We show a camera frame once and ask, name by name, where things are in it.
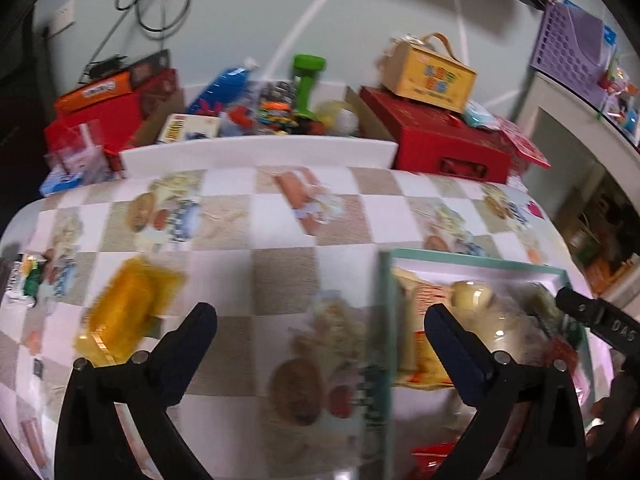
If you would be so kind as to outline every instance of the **yellow box with handle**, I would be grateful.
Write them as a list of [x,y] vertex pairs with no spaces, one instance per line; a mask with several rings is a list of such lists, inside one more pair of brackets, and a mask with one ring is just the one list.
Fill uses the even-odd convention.
[[420,41],[426,44],[431,38],[444,44],[449,57],[401,41],[386,60],[382,84],[400,97],[461,112],[476,82],[476,72],[456,58],[444,34],[429,34]]

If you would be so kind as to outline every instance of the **wall outlet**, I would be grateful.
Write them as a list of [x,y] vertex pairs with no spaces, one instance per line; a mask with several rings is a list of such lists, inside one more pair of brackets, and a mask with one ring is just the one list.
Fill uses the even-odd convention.
[[60,7],[49,22],[49,37],[65,30],[76,21],[76,1],[69,0]]

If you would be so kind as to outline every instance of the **purple perforated panel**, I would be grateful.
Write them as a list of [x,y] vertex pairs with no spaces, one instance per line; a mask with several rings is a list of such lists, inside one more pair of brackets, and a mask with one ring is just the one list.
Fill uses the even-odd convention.
[[531,66],[599,108],[605,91],[597,83],[604,24],[577,7],[552,3],[540,26]]

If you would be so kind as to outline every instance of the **green dumbbell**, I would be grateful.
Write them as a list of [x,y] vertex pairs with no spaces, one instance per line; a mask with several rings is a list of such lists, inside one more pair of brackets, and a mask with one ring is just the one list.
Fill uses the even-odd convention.
[[324,57],[296,54],[293,58],[293,75],[300,78],[296,95],[296,113],[301,117],[316,118],[316,115],[308,110],[309,93],[316,81],[316,75],[322,72],[325,66]]

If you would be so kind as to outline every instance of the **metal bolt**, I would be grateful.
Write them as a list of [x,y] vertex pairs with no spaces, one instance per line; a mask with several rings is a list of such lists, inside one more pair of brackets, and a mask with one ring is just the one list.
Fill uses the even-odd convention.
[[562,359],[556,359],[554,361],[554,368],[556,370],[558,370],[559,372],[565,372],[566,371],[566,363],[564,361],[562,361]]
[[507,352],[503,352],[502,350],[498,350],[494,354],[494,359],[496,360],[497,363],[500,363],[501,365],[506,365],[506,364],[509,364],[509,362],[511,362],[511,356],[507,354]]
[[81,372],[82,370],[84,370],[84,367],[88,362],[89,361],[87,361],[84,357],[79,357],[74,361],[74,370],[78,370],[79,372]]
[[149,352],[147,352],[146,350],[138,350],[131,356],[131,362],[136,365],[141,365],[147,359],[149,359]]

